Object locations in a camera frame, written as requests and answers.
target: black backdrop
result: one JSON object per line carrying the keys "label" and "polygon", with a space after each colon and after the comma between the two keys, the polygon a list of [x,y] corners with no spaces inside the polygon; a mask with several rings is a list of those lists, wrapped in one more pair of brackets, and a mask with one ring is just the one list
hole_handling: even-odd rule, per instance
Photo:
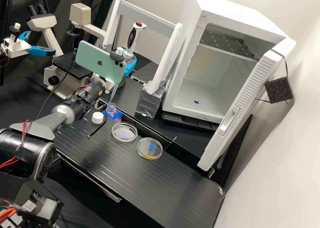
{"label": "black backdrop", "polygon": [[[66,35],[66,31],[71,30],[71,22],[69,21],[70,5],[73,3],[83,3],[90,6],[92,9],[91,23],[101,28],[105,17],[108,13],[112,0],[47,0],[51,13],[54,13],[57,19],[57,25],[54,27],[56,38],[64,53],[72,51],[72,39]],[[4,30],[4,12],[6,0],[0,0],[0,29]],[[27,10],[28,5],[43,4],[42,0],[12,0],[9,25],[14,25],[18,22],[21,24],[20,30],[30,30],[26,24],[26,20],[30,17]],[[94,37],[86,37],[90,43],[95,42]],[[31,32],[29,38],[31,45],[40,45],[47,47],[47,44],[41,32]],[[45,67],[51,65],[51,57],[38,57],[32,55],[25,55],[10,60],[9,65],[6,67],[5,83],[22,77],[29,76],[35,72],[43,72]]]}

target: petri dish lid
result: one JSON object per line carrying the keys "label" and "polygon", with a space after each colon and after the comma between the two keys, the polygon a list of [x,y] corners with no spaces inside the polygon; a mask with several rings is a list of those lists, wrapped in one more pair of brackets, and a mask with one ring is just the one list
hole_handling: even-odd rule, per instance
{"label": "petri dish lid", "polygon": [[138,131],[132,124],[128,122],[120,122],[112,127],[112,135],[118,141],[130,142],[137,138]]}
{"label": "petri dish lid", "polygon": [[162,154],[162,145],[153,138],[142,138],[137,144],[139,155],[147,159],[158,159]]}

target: red wire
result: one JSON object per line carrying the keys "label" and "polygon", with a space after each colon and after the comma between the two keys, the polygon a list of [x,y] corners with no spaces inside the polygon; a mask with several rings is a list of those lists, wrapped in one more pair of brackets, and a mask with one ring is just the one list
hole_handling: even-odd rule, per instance
{"label": "red wire", "polygon": [[84,87],[88,87],[90,84],[88,84],[88,85],[83,85],[83,86],[78,87],[72,94],[74,95],[74,93],[76,93],[79,89],[84,88]]}
{"label": "red wire", "polygon": [[5,64],[4,66],[0,66],[0,68],[5,67],[5,66],[9,65],[9,63],[10,63],[10,58],[9,58],[9,56],[6,56],[6,57],[8,57],[8,63],[7,63],[7,64]]}
{"label": "red wire", "polygon": [[19,160],[19,159],[16,159],[16,160],[14,160],[14,161],[12,161],[12,162],[10,162],[10,163],[1,165],[1,166],[0,166],[0,169],[3,168],[3,167],[5,167],[5,166],[11,165],[11,164],[13,164],[13,163],[16,163],[18,160]]}
{"label": "red wire", "polygon": [[7,161],[3,162],[3,163],[0,165],[0,167],[3,166],[3,165],[5,165],[5,164],[7,164],[8,162],[13,161],[15,158],[16,158],[16,157],[14,156],[14,157],[12,157],[10,160],[7,160]]}
{"label": "red wire", "polygon": [[[24,144],[24,140],[25,140],[25,137],[26,137],[26,134],[27,134],[28,130],[29,130],[30,127],[31,127],[31,123],[32,123],[32,120],[26,120],[26,121],[24,121],[24,122],[22,123],[22,139],[21,139],[21,144],[20,144],[20,146],[23,146],[23,144]],[[16,163],[18,160],[19,160],[19,159],[16,158],[15,156],[12,157],[11,159],[3,162],[3,163],[0,165],[0,169],[3,168],[3,167],[5,167],[5,166],[11,165],[11,164],[13,164],[13,163]]]}

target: black foam pad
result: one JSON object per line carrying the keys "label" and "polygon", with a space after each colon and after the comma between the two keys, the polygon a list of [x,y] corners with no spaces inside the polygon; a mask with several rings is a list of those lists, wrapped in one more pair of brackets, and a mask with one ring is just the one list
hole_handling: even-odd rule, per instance
{"label": "black foam pad", "polygon": [[293,92],[287,76],[268,81],[264,86],[271,104],[293,99]]}

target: white bottle cap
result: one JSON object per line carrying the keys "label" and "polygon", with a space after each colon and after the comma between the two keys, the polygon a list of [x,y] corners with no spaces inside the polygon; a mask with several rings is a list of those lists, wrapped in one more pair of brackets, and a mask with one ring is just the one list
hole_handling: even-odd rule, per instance
{"label": "white bottle cap", "polygon": [[92,122],[95,124],[101,124],[103,122],[103,114],[101,112],[93,113]]}
{"label": "white bottle cap", "polygon": [[16,29],[18,29],[18,30],[19,30],[19,29],[20,29],[20,27],[21,27],[21,25],[20,25],[19,23],[15,23],[15,24],[14,24],[14,28],[16,28]]}
{"label": "white bottle cap", "polygon": [[122,54],[123,54],[123,48],[122,48],[122,47],[118,47],[118,48],[117,48],[117,51],[116,51],[116,54],[122,56]]}

